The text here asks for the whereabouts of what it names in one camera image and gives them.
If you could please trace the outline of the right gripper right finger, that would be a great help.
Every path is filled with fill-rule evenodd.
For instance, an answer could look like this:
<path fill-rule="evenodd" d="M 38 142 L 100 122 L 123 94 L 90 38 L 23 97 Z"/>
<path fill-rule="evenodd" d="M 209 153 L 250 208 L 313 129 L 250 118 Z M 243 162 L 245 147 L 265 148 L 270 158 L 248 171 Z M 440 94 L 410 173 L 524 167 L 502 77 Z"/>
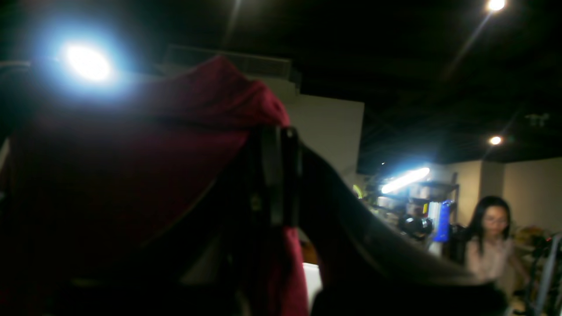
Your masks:
<path fill-rule="evenodd" d="M 283 228 L 300 228 L 320 264 L 312 316 L 503 316 L 489 281 L 422 250 L 351 193 L 335 170 L 281 129 Z"/>

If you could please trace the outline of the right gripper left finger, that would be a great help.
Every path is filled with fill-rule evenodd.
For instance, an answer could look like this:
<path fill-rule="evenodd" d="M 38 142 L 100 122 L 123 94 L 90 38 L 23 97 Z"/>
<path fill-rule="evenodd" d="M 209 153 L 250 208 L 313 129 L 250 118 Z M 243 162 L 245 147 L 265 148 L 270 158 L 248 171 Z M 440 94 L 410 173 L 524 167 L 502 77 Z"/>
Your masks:
<path fill-rule="evenodd" d="M 188 214 L 98 273 L 69 282 L 54 316 L 262 316 L 262 243 L 281 226 L 281 128 L 251 132 Z"/>

